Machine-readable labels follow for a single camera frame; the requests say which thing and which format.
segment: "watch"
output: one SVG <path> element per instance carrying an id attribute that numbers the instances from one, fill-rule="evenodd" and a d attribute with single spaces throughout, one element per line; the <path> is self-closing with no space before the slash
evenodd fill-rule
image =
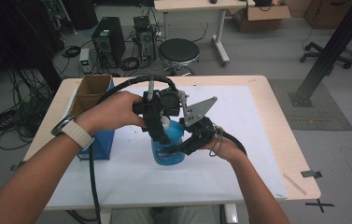
<path id="1" fill-rule="evenodd" d="M 77 125 L 74 120 L 76 118 L 72 115 L 65 116 L 51 131 L 51 134 L 58 136 L 61 133 L 67 134 L 70 138 L 77 142 L 82 148 L 86 149 L 94 141 L 85 130 Z"/>

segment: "wooden table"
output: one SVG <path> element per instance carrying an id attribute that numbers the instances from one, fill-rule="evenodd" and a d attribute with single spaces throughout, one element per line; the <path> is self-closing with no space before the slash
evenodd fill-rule
<path id="1" fill-rule="evenodd" d="M 175 82 L 177 87 L 197 83 L 203 86 L 248 86 L 254 100 L 255 107 L 258 110 L 261 124 L 275 156 L 279 171 L 282 175 L 284 185 L 288 192 L 289 196 L 287 197 L 287 200 L 317 199 L 320 197 L 320 190 L 317 186 L 316 180 L 313 177 L 304 178 L 301 175 L 302 171 L 310 170 L 309 166 L 298 146 L 298 143 L 296 142 L 296 139 L 277 100 L 275 99 L 275 95 L 272 92 L 266 77 L 171 77 L 171 79 Z M 127 80 L 127 78 L 115 77 L 115 85 L 120 84 L 124 80 Z M 61 116 L 69 103 L 72 91 L 78 87 L 80 81 L 80 78 L 70 78 L 63 81 L 52 104 L 50 105 L 46 117 L 38 129 L 33 143 L 24 158 L 26 161 L 52 138 L 50 130 L 61 119 Z"/>
<path id="2" fill-rule="evenodd" d="M 250 6 L 254 6 L 254 2 L 250 1 Z M 217 35 L 213 35 L 213 42 L 221 56 L 222 65 L 225 66 L 231 60 L 221 43 L 222 28 L 225 20 L 226 10 L 229 8 L 242 8 L 246 7 L 246 1 L 240 0 L 218 0 L 215 4 L 211 4 L 209 0 L 155 0 L 155 8 L 163 13 L 164 23 L 164 39 L 168 37 L 168 23 L 167 14 L 175 11 L 187 10 L 208 10 L 218 9 L 218 28 Z"/>

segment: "watch strap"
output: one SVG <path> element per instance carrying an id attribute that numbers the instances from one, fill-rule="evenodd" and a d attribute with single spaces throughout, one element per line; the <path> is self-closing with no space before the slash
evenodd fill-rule
<path id="1" fill-rule="evenodd" d="M 62 128 L 62 131 L 76 141 L 82 148 L 87 148 L 92 143 L 93 138 L 73 120 L 69 121 Z"/>

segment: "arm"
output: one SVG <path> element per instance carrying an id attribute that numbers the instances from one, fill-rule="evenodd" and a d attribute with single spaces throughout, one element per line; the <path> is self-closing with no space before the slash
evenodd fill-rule
<path id="1" fill-rule="evenodd" d="M 90 134 L 125 125 L 143 127 L 144 121 L 132 111 L 133 104 L 141 101 L 129 92 L 116 93 L 80 115 L 76 123 Z M 34 223 L 79 151 L 66 134 L 44 145 L 0 189 L 0 223 Z"/>
<path id="2" fill-rule="evenodd" d="M 211 148 L 215 144 L 215 138 L 205 148 Z M 289 223 L 283 209 L 263 183 L 248 157 L 231 140 L 222 138 L 222 147 L 219 148 L 218 143 L 213 151 L 231 164 L 252 224 Z"/>

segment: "bottle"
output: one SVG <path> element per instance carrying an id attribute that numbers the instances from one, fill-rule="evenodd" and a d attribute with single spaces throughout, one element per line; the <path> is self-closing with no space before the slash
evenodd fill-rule
<path id="1" fill-rule="evenodd" d="M 178 122 L 168 119 L 166 116 L 162 117 L 162 125 L 164 132 L 170 139 L 170 144 L 162 145 L 160 142 L 154 142 L 151 139 L 152 153 L 159 165 L 174 165 L 184 160 L 185 154 L 182 152 L 175 152 L 168 154 L 164 150 L 171 146 L 177 146 L 182 143 L 182 135 L 184 135 L 184 128 Z"/>

